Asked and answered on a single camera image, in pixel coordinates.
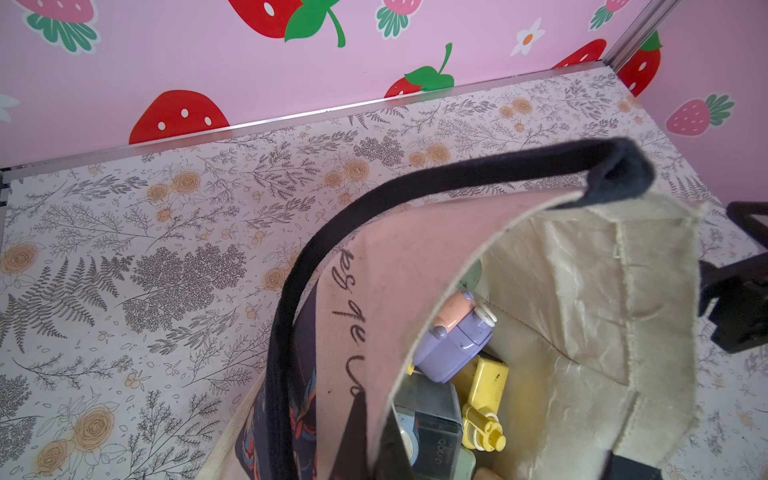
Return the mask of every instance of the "floral patterned surface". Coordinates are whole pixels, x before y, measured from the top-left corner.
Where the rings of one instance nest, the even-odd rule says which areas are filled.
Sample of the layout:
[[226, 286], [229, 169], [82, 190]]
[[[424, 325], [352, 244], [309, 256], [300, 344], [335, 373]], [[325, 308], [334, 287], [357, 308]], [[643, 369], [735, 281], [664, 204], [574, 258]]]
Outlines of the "floral patterned surface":
[[[703, 258], [756, 252], [607, 68], [14, 181], [0, 252], [0, 476], [192, 478], [263, 372], [287, 272], [335, 213], [419, 168], [610, 136], [642, 146], [657, 189], [714, 203]], [[697, 326], [703, 421], [665, 475], [765, 479], [768, 347], [728, 356], [711, 330]]]

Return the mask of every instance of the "black bag handle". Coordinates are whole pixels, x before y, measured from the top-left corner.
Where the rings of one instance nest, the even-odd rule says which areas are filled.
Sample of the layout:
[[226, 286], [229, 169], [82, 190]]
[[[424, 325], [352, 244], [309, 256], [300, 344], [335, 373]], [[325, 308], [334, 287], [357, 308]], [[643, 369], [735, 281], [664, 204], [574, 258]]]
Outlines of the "black bag handle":
[[312, 273], [335, 245], [376, 215], [407, 201], [466, 187], [479, 187], [589, 170], [587, 190], [556, 208], [586, 207], [639, 197], [654, 181], [654, 169], [627, 138], [582, 140], [510, 152], [419, 170], [379, 185], [341, 210], [307, 242], [283, 284], [266, 360], [266, 407], [270, 470], [296, 478], [290, 428], [288, 375], [291, 338], [301, 294]]

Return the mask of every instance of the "yellow toy piece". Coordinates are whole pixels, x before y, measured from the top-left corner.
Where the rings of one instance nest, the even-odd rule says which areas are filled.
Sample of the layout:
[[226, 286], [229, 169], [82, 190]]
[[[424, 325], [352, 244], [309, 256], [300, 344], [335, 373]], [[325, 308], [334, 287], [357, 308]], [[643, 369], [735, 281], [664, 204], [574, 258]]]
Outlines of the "yellow toy piece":
[[508, 374], [504, 363], [476, 356], [451, 379], [459, 401], [464, 402], [462, 444], [466, 448], [493, 452], [507, 445], [497, 414]]

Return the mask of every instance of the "pink strawberry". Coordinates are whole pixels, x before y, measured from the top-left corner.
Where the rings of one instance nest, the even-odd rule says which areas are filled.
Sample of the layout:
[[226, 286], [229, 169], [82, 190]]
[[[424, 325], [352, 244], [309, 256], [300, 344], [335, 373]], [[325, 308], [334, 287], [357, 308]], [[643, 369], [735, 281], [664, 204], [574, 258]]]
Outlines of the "pink strawberry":
[[603, 26], [604, 23], [611, 20], [611, 18], [614, 16], [614, 13], [621, 10], [627, 3], [629, 3], [629, 0], [607, 0], [605, 5], [598, 8], [594, 13], [592, 21], [589, 25], [589, 29], [597, 30]]
[[27, 25], [48, 43], [61, 45], [77, 54], [80, 50], [93, 52], [99, 39], [90, 26], [96, 11], [91, 0], [16, 0], [31, 13], [25, 16]]
[[22, 7], [51, 20], [88, 23], [94, 18], [91, 0], [16, 0]]
[[667, 120], [667, 130], [671, 134], [695, 137], [701, 135], [710, 125], [719, 127], [730, 117], [729, 110], [735, 105], [728, 101], [728, 95], [717, 97], [712, 94], [707, 99], [697, 98], [687, 102]]
[[384, 38], [400, 35], [401, 30], [408, 28], [408, 15], [419, 10], [422, 0], [384, 0], [384, 6], [376, 12], [379, 31]]

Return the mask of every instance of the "tote bag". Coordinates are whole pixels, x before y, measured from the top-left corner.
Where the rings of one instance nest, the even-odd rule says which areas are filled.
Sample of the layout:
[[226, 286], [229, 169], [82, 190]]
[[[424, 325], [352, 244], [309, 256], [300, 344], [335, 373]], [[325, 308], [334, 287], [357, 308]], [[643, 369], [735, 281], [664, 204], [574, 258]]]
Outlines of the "tote bag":
[[[589, 170], [585, 190], [452, 200], [464, 187]], [[510, 367], [507, 479], [659, 478], [697, 423], [693, 325], [703, 209], [648, 193], [629, 140], [579, 141], [398, 177], [337, 214], [283, 287], [263, 381], [198, 478], [411, 478], [392, 399], [459, 278], [482, 263]], [[306, 285], [335, 250], [296, 315]]]

